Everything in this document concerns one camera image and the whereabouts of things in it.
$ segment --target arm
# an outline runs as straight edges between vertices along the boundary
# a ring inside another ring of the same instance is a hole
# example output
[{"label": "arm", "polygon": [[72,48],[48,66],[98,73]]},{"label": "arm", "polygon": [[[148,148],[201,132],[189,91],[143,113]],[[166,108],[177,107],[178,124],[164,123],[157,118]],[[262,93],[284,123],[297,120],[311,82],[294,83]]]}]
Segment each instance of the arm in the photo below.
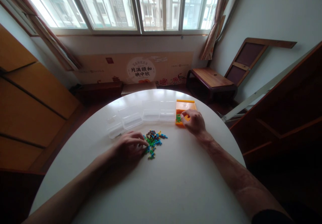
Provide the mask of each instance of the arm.
[{"label": "arm", "polygon": [[196,136],[200,145],[215,162],[220,174],[235,194],[242,208],[250,219],[262,210],[279,211],[289,217],[272,194],[244,166],[227,153],[206,131],[205,122],[200,112],[186,110],[181,114],[183,125]]},{"label": "arm", "polygon": [[140,132],[123,135],[116,145],[99,155],[86,169],[52,196],[23,223],[70,223],[88,193],[111,164],[138,160],[148,146]]}]

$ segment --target hand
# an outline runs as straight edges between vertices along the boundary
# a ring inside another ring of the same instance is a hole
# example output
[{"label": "hand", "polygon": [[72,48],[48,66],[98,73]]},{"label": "hand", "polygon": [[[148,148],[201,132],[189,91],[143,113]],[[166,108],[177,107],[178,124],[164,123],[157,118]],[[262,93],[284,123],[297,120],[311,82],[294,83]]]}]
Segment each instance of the hand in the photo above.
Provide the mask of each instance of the hand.
[{"label": "hand", "polygon": [[[190,116],[190,121],[184,118],[186,115]],[[194,136],[198,136],[206,131],[205,121],[197,110],[188,109],[183,111],[181,113],[181,122]]]},{"label": "hand", "polygon": [[145,152],[143,146],[149,146],[140,132],[128,132],[124,134],[112,147],[116,161],[139,159]]},{"label": "hand", "polygon": [[[185,116],[190,116],[190,121],[185,120]],[[202,147],[207,148],[214,140],[213,137],[206,131],[205,121],[201,113],[197,110],[188,109],[181,113],[181,122],[186,129],[197,137]]]}]

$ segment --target window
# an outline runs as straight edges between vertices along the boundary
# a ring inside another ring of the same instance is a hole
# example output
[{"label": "window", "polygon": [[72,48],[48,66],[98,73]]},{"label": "window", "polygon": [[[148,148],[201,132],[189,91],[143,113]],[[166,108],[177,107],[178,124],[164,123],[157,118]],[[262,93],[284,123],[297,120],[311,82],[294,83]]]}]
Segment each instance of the window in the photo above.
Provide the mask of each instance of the window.
[{"label": "window", "polygon": [[30,1],[48,26],[63,34],[183,34],[191,30],[205,34],[218,0]]},{"label": "window", "polygon": [[132,0],[81,0],[81,2],[86,5],[86,15],[95,30],[137,30]]},{"label": "window", "polygon": [[173,7],[173,18],[174,19],[178,18],[178,6]]},{"label": "window", "polygon": [[218,0],[185,0],[183,29],[212,27]]},{"label": "window", "polygon": [[30,0],[51,28],[87,28],[74,0]]},{"label": "window", "polygon": [[104,8],[104,4],[101,2],[97,3],[98,9],[100,10],[101,14],[106,14],[105,8]]}]

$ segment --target forearm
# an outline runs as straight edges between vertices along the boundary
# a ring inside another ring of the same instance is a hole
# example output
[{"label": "forearm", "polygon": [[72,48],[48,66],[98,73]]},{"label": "forearm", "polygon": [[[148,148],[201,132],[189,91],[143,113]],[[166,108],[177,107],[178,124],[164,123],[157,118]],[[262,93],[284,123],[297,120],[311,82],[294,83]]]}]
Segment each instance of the forearm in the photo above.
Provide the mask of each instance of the forearm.
[{"label": "forearm", "polygon": [[288,216],[272,194],[244,166],[227,153],[209,133],[199,136],[198,140],[250,218],[265,209],[277,210]]},{"label": "forearm", "polygon": [[70,223],[92,187],[112,162],[109,153],[97,157],[23,223]]}]

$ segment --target left hand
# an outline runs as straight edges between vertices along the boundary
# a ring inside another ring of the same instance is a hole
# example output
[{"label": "left hand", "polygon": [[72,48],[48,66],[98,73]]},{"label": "left hand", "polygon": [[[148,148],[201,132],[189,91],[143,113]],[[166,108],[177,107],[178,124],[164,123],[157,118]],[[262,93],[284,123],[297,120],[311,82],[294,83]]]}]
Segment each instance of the left hand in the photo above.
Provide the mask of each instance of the left hand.
[{"label": "left hand", "polygon": [[128,132],[111,148],[116,161],[135,160],[145,152],[143,146],[149,146],[140,132]]}]

